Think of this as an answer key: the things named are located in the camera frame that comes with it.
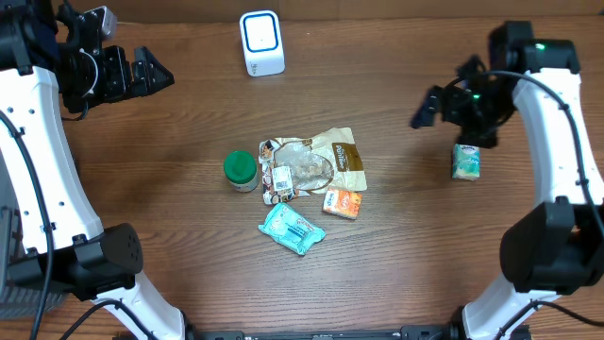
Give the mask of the small teal tissue pack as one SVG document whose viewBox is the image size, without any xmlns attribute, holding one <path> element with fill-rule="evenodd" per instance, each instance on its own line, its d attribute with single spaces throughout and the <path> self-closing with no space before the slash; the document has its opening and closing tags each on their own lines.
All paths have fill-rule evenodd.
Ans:
<svg viewBox="0 0 604 340">
<path fill-rule="evenodd" d="M 479 177 L 479 148 L 467 144 L 455 144 L 452 151 L 452 178 L 476 180 Z"/>
</svg>

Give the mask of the beige brown snack pouch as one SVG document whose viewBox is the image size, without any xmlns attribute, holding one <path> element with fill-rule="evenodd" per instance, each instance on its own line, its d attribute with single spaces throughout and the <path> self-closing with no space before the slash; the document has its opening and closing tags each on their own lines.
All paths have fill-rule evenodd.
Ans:
<svg viewBox="0 0 604 340">
<path fill-rule="evenodd" d="M 367 189 L 362 159 L 349 127 L 333 127 L 309 138 L 276 137 L 259 145 L 262 199 L 267 205 L 329 188 Z"/>
</svg>

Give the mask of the orange tissue pack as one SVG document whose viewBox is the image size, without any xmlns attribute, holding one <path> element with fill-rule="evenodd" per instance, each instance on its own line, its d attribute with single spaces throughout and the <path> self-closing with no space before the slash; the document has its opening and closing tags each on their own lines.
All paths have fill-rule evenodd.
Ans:
<svg viewBox="0 0 604 340">
<path fill-rule="evenodd" d="M 329 187 L 325 195 L 322 211 L 355 220 L 358 218 L 361 202 L 362 194 Z"/>
</svg>

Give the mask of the green lid jar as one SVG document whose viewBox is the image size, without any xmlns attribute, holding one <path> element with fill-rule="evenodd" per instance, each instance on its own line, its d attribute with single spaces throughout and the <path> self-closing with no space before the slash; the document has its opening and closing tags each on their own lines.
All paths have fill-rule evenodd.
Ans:
<svg viewBox="0 0 604 340">
<path fill-rule="evenodd" d="M 227 180 L 238 192 L 252 192 L 260 183 L 258 165 L 249 152 L 231 152 L 225 158 L 223 169 Z"/>
</svg>

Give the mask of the teal wet wipes pack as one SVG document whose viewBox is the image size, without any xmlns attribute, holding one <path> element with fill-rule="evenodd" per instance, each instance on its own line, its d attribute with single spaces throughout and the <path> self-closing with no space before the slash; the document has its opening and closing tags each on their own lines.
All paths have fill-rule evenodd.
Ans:
<svg viewBox="0 0 604 340">
<path fill-rule="evenodd" d="M 268 212 L 259 230 L 276 243 L 299 256 L 305 256 L 326 234 L 286 203 L 278 203 Z"/>
</svg>

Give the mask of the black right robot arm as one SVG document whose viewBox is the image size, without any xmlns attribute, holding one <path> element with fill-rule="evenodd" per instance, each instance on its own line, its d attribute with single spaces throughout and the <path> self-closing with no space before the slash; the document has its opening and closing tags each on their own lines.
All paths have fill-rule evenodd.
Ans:
<svg viewBox="0 0 604 340">
<path fill-rule="evenodd" d="M 528 318 L 603 274 L 603 179 L 580 104 L 580 65 L 568 40 L 538 39 L 528 21 L 489 36 L 489 58 L 473 57 L 449 84 L 431 88 L 411 119 L 457 125 L 462 146 L 492 148 L 514 114 L 528 136 L 533 209 L 503 235 L 501 271 L 446 325 L 407 325 L 405 339 L 527 339 Z"/>
</svg>

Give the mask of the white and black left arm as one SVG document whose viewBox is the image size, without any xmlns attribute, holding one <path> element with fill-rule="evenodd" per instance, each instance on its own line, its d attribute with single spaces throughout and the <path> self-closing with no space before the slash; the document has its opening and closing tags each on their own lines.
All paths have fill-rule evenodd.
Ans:
<svg viewBox="0 0 604 340">
<path fill-rule="evenodd" d="M 21 259 L 7 267 L 33 295 L 35 326 L 54 295 L 106 309 L 138 339 L 189 339 L 185 315 L 143 272 L 127 223 L 105 228 L 81 185 L 64 132 L 91 108 L 148 96 L 173 75 L 145 47 L 128 61 L 111 43 L 117 20 L 106 7 L 69 3 L 1 5 L 1 155 L 22 227 Z"/>
</svg>

